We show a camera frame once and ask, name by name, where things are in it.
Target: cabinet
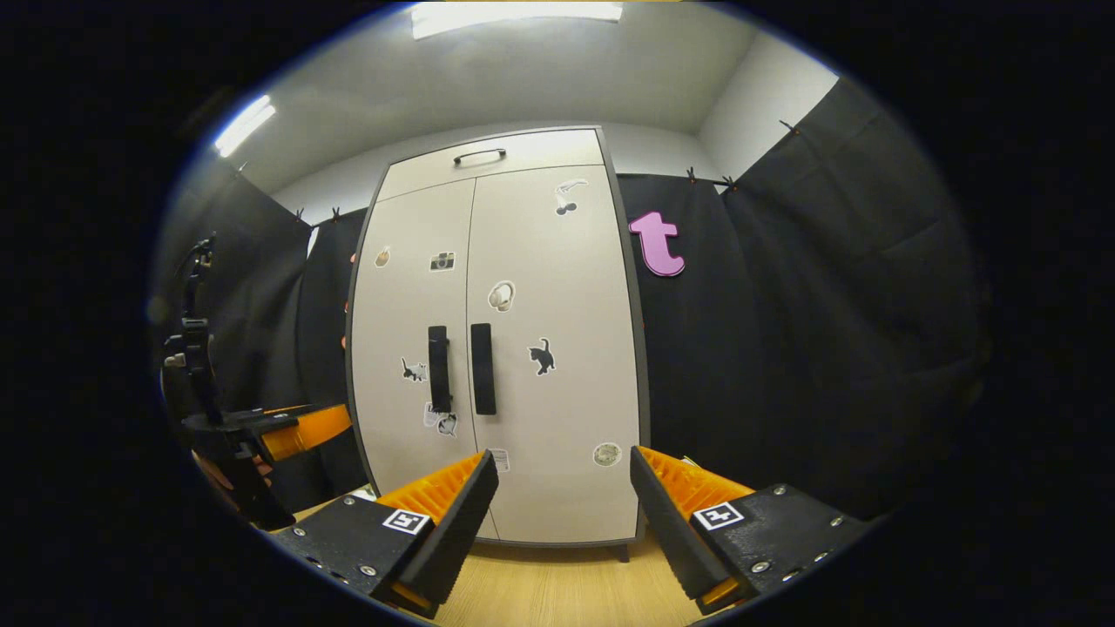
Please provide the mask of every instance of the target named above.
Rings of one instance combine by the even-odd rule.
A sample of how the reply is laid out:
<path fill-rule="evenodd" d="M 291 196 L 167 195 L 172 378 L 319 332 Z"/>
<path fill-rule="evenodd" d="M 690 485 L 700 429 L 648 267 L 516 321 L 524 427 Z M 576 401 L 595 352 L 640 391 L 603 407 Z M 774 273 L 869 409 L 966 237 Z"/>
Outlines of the cabinet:
<path fill-rule="evenodd" d="M 361 235 L 348 345 L 369 475 L 387 492 L 493 450 L 483 540 L 639 534 L 641 314 L 601 139 L 532 132 L 394 164 Z"/>

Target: orange gripper pad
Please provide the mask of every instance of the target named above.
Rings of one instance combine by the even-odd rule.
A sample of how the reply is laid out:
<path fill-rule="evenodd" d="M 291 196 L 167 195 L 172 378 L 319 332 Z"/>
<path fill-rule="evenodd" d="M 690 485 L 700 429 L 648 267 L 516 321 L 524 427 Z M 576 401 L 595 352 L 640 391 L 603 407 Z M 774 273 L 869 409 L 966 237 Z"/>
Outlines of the orange gripper pad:
<path fill-rule="evenodd" d="M 681 512 L 686 522 L 697 510 L 755 493 L 746 485 L 728 481 L 718 474 L 687 464 L 658 451 L 639 446 L 639 452 L 650 464 L 658 481 L 666 488 L 666 493 L 670 495 L 670 500 L 673 501 L 673 505 Z"/>
<path fill-rule="evenodd" d="M 438 524 L 486 452 L 481 451 L 452 466 L 392 490 L 376 502 L 389 508 L 426 514 L 434 520 L 434 524 Z"/>

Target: cabinet door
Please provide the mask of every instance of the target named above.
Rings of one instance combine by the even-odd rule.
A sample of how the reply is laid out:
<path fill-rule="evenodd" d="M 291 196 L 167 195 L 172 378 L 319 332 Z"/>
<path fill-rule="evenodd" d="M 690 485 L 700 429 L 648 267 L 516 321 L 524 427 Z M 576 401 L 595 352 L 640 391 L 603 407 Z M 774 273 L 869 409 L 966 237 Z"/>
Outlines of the cabinet door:
<path fill-rule="evenodd" d="M 465 354 L 474 186 L 459 181 L 405 194 L 376 203 L 369 218 L 348 347 L 361 444 L 381 494 L 476 453 Z M 428 329 L 438 326 L 449 340 L 448 415 L 427 405 Z"/>
<path fill-rule="evenodd" d="M 468 325 L 491 325 L 496 413 L 474 427 L 481 447 L 507 452 L 491 508 L 500 540 L 634 537 L 626 456 L 639 407 L 620 247 L 602 165 L 477 179 Z"/>

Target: headphones sticker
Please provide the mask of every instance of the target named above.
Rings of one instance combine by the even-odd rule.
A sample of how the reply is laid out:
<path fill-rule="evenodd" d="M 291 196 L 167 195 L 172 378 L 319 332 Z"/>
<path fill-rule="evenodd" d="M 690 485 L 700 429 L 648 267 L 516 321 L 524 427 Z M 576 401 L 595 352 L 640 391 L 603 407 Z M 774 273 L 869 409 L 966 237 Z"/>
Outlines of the headphones sticker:
<path fill-rule="evenodd" d="M 515 284 L 511 281 L 500 281 L 488 292 L 488 306 L 496 311 L 506 312 L 515 298 Z"/>
<path fill-rule="evenodd" d="M 565 194 L 578 185 L 588 184 L 589 182 L 584 179 L 571 179 L 554 189 L 554 199 L 558 200 L 558 215 L 565 215 L 566 213 L 576 210 L 576 203 L 569 202 L 569 200 L 565 199 Z"/>

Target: black cat sticker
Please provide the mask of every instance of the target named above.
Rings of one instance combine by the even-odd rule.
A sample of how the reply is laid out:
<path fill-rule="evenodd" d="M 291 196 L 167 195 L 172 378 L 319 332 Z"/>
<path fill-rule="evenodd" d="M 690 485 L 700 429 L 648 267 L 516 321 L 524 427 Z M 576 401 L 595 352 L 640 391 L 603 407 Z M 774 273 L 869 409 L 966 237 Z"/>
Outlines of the black cat sticker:
<path fill-rule="evenodd" d="M 421 383 L 429 378 L 429 373 L 426 368 L 426 364 L 415 364 L 414 366 L 407 366 L 407 360 L 405 357 L 403 359 L 403 378 L 410 379 L 416 383 Z"/>
<path fill-rule="evenodd" d="M 544 337 L 540 337 L 539 341 L 542 343 L 542 348 L 531 348 L 531 360 L 539 363 L 537 375 L 541 377 L 542 375 L 556 368 L 554 367 L 554 356 L 550 353 L 550 340 Z"/>

